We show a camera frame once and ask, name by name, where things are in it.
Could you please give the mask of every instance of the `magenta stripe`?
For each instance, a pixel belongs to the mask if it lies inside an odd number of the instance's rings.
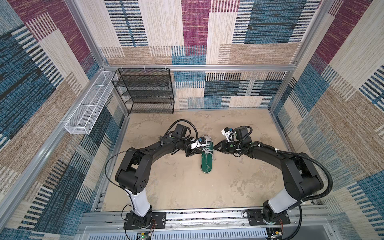
[[[323,67],[317,69],[319,73],[331,62],[371,2],[371,0],[350,0],[343,2],[323,40],[315,51],[315,54],[323,61]]]
[[[211,0],[182,0],[184,45],[207,45]]]
[[[76,59],[81,62],[90,54],[90,50],[64,0],[7,1],[23,22],[28,22],[48,12],[53,22],[63,34]]]

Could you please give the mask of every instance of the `mottled floor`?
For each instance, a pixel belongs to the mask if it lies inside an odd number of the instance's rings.
[[[286,150],[268,110],[250,109],[132,114],[122,151],[155,143],[159,135],[181,118],[191,121],[200,136],[210,135],[214,144],[224,139],[223,128],[249,125],[253,128],[252,140]],[[112,179],[122,158],[123,154],[117,160]],[[146,187],[153,209],[260,206],[283,188],[281,171],[258,159],[235,158],[217,151],[214,158],[209,174],[201,171],[201,156],[197,154],[185,157],[184,151],[179,151],[156,161]],[[123,190],[110,184],[103,211],[120,211],[129,202]]]

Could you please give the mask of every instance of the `striped fabric pattern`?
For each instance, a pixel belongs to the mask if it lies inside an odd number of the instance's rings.
[[[293,148],[331,172],[321,201],[344,239],[384,236],[383,10],[380,0],[336,0],[328,30],[274,109]]]
[[[286,64],[295,58],[321,0],[103,3],[79,1],[89,30],[111,65],[164,64],[164,57],[190,55],[196,57],[172,59],[172,64]],[[103,16],[103,21],[95,16]],[[188,54],[184,48],[204,50]]]
[[[286,72],[175,71],[175,108],[267,108]]]
[[[12,231],[76,234],[82,214],[91,210],[124,119],[117,97],[111,93],[89,135],[65,134],[0,238]]]
[[[0,0],[0,56],[1,201],[98,65],[64,0]],[[123,111],[117,108],[116,97],[112,98],[114,104],[105,106],[109,109],[104,111],[110,116],[108,126],[104,131],[98,129],[109,137],[104,140],[108,147],[100,148],[100,141],[88,151],[81,145],[84,136],[67,134],[0,239],[74,235],[78,225],[74,219],[89,208],[102,176],[101,168],[93,163],[105,161],[121,126]],[[102,151],[94,153],[97,148]],[[96,173],[95,179],[87,178],[88,169]]]

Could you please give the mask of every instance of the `white wire basket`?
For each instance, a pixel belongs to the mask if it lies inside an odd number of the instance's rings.
[[[113,78],[117,78],[115,72],[104,71],[98,76],[65,124],[65,129],[70,134],[90,134],[114,87]]]

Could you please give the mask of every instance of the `mounting plate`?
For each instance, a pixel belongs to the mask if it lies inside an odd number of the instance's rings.
[[[249,225],[251,225],[251,226],[267,225],[263,221],[263,216],[261,214],[261,211],[262,211],[262,209],[249,209],[249,210],[245,211],[247,213],[247,216],[248,216]],[[288,214],[286,211],[283,212],[280,219],[282,220],[283,224],[291,224],[291,220],[289,220],[289,217],[288,217]]]
[[[137,225],[137,221],[134,219],[133,224],[128,224],[129,223],[129,217],[131,213],[127,213],[125,216],[125,221],[124,221],[124,230],[135,230],[135,229],[140,229]],[[166,212],[152,212],[152,219],[155,220],[155,229],[162,229],[166,227],[166,220],[167,220],[167,213]],[[154,221],[151,221],[150,225],[146,227],[145,229],[151,229],[153,226]]]

